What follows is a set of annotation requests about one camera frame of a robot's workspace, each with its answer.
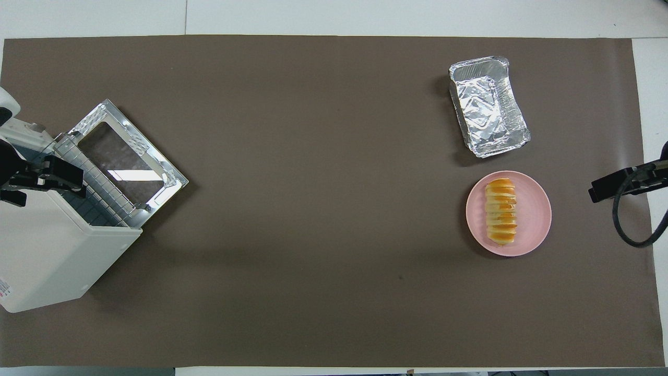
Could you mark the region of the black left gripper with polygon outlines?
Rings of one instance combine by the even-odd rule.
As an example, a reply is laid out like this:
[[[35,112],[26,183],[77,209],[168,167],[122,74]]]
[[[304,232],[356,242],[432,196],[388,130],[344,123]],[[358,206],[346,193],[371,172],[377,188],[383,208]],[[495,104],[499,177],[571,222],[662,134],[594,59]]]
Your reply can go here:
[[[69,191],[86,198],[83,169],[55,155],[38,153],[24,159],[12,144],[1,144],[1,202],[25,207],[27,195],[17,190]]]

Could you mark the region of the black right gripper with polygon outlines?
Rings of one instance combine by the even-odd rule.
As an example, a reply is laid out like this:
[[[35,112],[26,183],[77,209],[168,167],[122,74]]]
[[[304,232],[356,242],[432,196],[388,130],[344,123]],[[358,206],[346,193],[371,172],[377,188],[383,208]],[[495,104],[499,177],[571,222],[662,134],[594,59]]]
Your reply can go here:
[[[615,173],[608,174],[591,182],[590,198],[592,202],[598,203],[615,197],[616,191],[623,185],[631,174],[636,173],[634,178],[637,190],[634,195],[649,193],[660,190],[667,185],[667,142],[662,147],[658,160],[647,162],[637,167],[620,169]]]

